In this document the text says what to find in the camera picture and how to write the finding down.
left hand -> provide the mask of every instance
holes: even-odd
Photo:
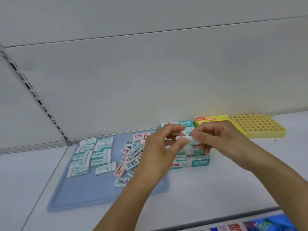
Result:
[[[184,129],[185,126],[180,124],[167,124],[154,134],[149,135],[134,177],[142,177],[147,182],[153,182],[156,186],[170,170],[177,153],[189,144],[189,140],[186,138],[174,141],[176,136],[185,135],[181,132]]]

yellow tray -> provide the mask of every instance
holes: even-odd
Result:
[[[287,132],[267,114],[236,115],[231,119],[243,129],[250,139],[283,138]]]

blue tray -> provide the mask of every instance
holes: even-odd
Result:
[[[123,148],[124,142],[126,140],[132,140],[133,134],[139,133],[144,132],[113,136],[111,162],[116,162],[117,167],[119,166],[120,159],[123,156],[121,150]],[[123,190],[123,188],[114,187],[116,177],[113,175],[113,172],[95,176],[94,167],[90,169],[90,173],[87,175],[75,178],[66,178],[69,164],[71,163],[77,147],[79,147],[79,144],[76,146],[55,188],[55,191],[50,198],[47,206],[47,211],[49,212],[58,212],[114,202]],[[123,177],[129,178],[126,172]],[[169,178],[168,175],[166,175],[154,188],[151,194],[164,193],[169,190],[169,187]]]

yellow box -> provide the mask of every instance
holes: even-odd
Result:
[[[247,136],[246,133],[240,128],[231,118],[229,118],[228,115],[217,115],[217,116],[211,116],[211,117],[204,117],[204,118],[196,118],[195,119],[195,127],[198,127],[203,122],[218,122],[218,121],[224,121],[228,120],[230,121],[243,135]]]
[[[283,138],[286,129],[267,114],[236,115],[231,119],[247,133],[250,139]]]

hand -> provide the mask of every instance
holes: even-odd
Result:
[[[209,153],[213,147],[246,170],[251,170],[251,162],[257,152],[265,152],[261,147],[245,137],[230,121],[204,122],[190,135],[199,143],[200,150]]]
[[[170,170],[177,153],[189,143],[186,138],[174,141],[176,136],[185,135],[181,132],[184,129],[185,126],[180,124],[167,124],[148,136],[134,178],[143,177],[156,186]]]

